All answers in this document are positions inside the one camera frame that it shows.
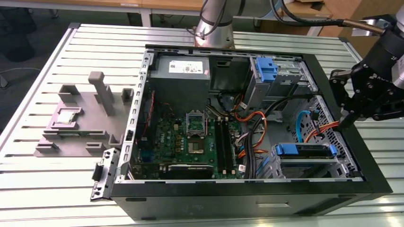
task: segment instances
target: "red wire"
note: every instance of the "red wire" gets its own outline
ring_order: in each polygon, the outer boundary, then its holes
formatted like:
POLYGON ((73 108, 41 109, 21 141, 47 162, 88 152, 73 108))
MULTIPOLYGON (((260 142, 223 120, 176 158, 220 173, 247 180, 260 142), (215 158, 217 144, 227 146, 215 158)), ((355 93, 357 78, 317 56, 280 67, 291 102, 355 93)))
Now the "red wire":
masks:
POLYGON ((147 127, 149 124, 149 120, 152 118, 153 109, 155 109, 155 91, 152 91, 152 105, 151 105, 151 109, 149 109, 149 114, 147 115, 145 126, 144 126, 141 137, 144 137, 144 135, 145 135, 145 130, 147 130, 147 127))

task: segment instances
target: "aluminum extrusion table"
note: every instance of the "aluminum extrusion table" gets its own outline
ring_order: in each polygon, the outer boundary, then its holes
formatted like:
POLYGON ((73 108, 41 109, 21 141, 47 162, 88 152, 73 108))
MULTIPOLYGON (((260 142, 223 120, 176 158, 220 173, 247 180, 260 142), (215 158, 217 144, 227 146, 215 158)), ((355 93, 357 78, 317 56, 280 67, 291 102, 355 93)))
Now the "aluminum extrusion table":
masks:
MULTIPOLYGON (((235 32, 235 43, 237 49, 316 54, 327 74, 333 69, 349 69, 360 60, 351 45, 337 38, 235 32)), ((184 29, 156 27, 79 25, 65 32, 0 136, 0 226, 144 223, 135 223, 115 202, 89 202, 92 170, 100 158, 36 158, 33 152, 60 101, 56 94, 60 86, 76 84, 80 91, 92 91, 88 73, 103 71, 112 91, 124 87, 136 90, 145 44, 184 46, 193 41, 184 29)), ((208 225, 403 226, 404 120, 369 120, 356 126, 393 189, 392 195, 355 203, 323 217, 212 220, 208 225)), ((181 225, 205 221, 193 220, 181 225)))

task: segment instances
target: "wooden desk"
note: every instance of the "wooden desk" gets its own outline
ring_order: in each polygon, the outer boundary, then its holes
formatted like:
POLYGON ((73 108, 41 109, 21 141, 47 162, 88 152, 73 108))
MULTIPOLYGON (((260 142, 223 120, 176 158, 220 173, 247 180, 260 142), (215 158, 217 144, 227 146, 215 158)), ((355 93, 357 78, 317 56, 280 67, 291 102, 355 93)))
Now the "wooden desk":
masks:
POLYGON ((204 0, 143 0, 143 8, 200 11, 204 0))
MULTIPOLYGON (((143 26, 151 27, 152 14, 199 16, 203 0, 0 0, 0 6, 140 13, 143 26)), ((299 16, 305 13, 304 17, 308 19, 331 17, 328 10, 317 13, 308 4, 300 2, 289 3, 288 8, 299 16)), ((276 20, 272 14, 255 19, 276 20)), ((317 35, 319 32, 319 27, 313 27, 308 34, 317 35)))
POLYGON ((69 4, 84 6, 141 7, 143 0, 12 0, 21 3, 69 4))

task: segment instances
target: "side panel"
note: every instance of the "side panel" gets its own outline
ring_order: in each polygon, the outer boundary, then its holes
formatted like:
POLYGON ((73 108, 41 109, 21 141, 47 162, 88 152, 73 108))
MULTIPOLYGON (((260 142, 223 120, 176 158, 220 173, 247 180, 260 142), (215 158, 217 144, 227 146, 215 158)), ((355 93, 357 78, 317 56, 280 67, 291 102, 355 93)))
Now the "side panel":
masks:
MULTIPOLYGON (((327 76, 319 64, 317 58, 312 54, 304 54, 304 60, 313 76, 315 82, 319 86, 319 91, 324 98, 328 109, 333 115, 335 119, 341 118, 340 108, 336 105, 333 94, 331 91, 331 86, 328 83, 327 76)), ((360 174, 364 176, 365 180, 371 183, 373 192, 392 193, 392 189, 388 185, 385 177, 380 171, 376 161, 372 157, 371 151, 364 143, 364 140, 359 134, 356 126, 352 125, 348 129, 341 131, 343 138, 351 149, 351 153, 355 157, 356 163, 360 168, 360 174)))
POLYGON ((352 203, 353 200, 352 197, 339 197, 335 194, 115 197, 112 199, 135 220, 319 215, 352 203))

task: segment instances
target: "metal bracket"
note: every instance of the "metal bracket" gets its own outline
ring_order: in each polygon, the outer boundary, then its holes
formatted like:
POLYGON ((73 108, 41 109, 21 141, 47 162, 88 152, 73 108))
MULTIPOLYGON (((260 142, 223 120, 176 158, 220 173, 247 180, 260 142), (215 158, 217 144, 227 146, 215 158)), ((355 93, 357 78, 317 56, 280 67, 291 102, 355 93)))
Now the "metal bracket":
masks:
POLYGON ((95 186, 89 199, 91 202, 112 200, 109 196, 119 164, 119 154, 120 150, 116 148, 105 150, 101 161, 95 166, 92 177, 95 186))

